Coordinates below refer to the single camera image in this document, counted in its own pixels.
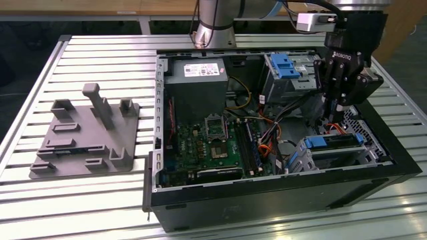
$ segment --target yellow wire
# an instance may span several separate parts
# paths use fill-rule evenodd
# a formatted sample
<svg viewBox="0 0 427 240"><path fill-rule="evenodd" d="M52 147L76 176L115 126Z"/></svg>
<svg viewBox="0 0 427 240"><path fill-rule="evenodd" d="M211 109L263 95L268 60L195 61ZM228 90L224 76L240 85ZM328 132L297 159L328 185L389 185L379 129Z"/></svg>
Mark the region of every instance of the yellow wire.
<svg viewBox="0 0 427 240"><path fill-rule="evenodd" d="M247 85L244 85L244 83L243 83L236 77L229 76L229 78L233 79L233 80L236 80L236 81L241 84L241 86L245 88L245 91L247 91L247 101L245 101L245 103L244 103L243 105L240 105L240 106L229 106L229 107L225 107L225 109L227 109L227 110L241 109L241 108L244 108L244 107L249 104L251 98L252 98L252 94L251 94L251 91L249 91L249 88L247 87Z"/></svg>

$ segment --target wooden table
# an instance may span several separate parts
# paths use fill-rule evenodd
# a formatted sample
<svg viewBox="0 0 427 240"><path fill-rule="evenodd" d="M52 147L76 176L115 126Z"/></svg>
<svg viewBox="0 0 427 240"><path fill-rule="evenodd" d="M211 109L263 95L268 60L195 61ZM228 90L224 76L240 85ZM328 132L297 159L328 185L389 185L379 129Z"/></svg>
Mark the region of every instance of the wooden table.
<svg viewBox="0 0 427 240"><path fill-rule="evenodd" d="M196 0L0 0L0 21L139 21L149 33L149 20L187 20ZM289 3L295 12L319 10L304 3ZM388 7L385 35L375 58L384 63L413 26L427 14L427 0L393 0ZM276 20L287 20L281 9Z"/></svg>

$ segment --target power supply label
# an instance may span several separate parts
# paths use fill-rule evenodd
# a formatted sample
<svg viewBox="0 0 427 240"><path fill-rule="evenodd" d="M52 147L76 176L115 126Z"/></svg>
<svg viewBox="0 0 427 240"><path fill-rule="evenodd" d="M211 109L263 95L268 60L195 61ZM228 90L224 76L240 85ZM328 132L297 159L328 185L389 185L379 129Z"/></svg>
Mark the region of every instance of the power supply label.
<svg viewBox="0 0 427 240"><path fill-rule="evenodd" d="M217 63L187 64L184 65L185 77L204 77L220 75Z"/></svg>

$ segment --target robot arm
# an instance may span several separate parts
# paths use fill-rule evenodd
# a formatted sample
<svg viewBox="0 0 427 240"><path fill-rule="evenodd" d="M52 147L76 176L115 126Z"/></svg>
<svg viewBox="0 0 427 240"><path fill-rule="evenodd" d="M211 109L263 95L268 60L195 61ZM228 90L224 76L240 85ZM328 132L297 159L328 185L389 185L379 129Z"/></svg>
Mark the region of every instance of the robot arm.
<svg viewBox="0 0 427 240"><path fill-rule="evenodd" d="M344 14L325 34L325 58L313 62L317 88L323 94L323 117L343 120L344 111L360 104L384 80L372 73L371 56L385 27L384 7L389 0L331 0Z"/></svg>
<svg viewBox="0 0 427 240"><path fill-rule="evenodd" d="M327 32L327 54L313 62L313 69L323 117L337 123L344 111L360 104L384 81L369 67L385 27L383 10L391 0L197 0L200 25L192 41L203 49L235 48L233 19L271 16L288 2L316 4L332 12L300 13L296 30Z"/></svg>

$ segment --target green motherboard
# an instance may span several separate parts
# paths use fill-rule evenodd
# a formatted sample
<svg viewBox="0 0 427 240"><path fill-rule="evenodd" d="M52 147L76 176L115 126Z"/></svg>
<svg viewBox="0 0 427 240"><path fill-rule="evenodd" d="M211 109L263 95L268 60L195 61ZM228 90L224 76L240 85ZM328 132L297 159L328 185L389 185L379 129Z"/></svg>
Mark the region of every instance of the green motherboard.
<svg viewBox="0 0 427 240"><path fill-rule="evenodd" d="M260 137L257 123L249 121L241 123L241 125L251 128L251 137L256 141ZM179 124L176 128L175 147L177 150L165 159L164 187L191 185L191 179L203 170L244 170L248 168L248 161L243 157L244 154L241 154L241 139L237 136L235 122L227 122L224 125L221 121L211 121L209 124L197 122ZM223 137L212 139L212 135L221 136L223 133L225 133ZM259 158L256 146L253 148L249 151ZM251 174L248 171L243 171L241 178L268 176L271 174L272 167L268 163L261 165L261 171L255 171L253 173L251 171Z"/></svg>

